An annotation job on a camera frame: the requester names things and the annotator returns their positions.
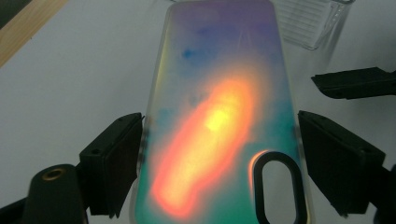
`white table surface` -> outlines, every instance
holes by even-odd
[[[166,0],[69,0],[0,68],[0,207],[27,195],[31,178],[78,153],[114,119],[146,113],[161,40]],[[378,66],[396,70],[396,1],[358,0],[335,47],[309,51],[286,43],[296,113],[326,116],[387,153],[396,163],[396,97],[333,100],[311,81],[315,74]],[[366,215],[339,217],[310,181],[315,223],[373,223]],[[130,199],[120,219],[129,223]]]

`iridescent phone case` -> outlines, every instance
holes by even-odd
[[[294,127],[273,5],[172,5],[142,140],[134,221],[268,223],[262,167],[281,161],[291,172],[295,223],[308,223]]]

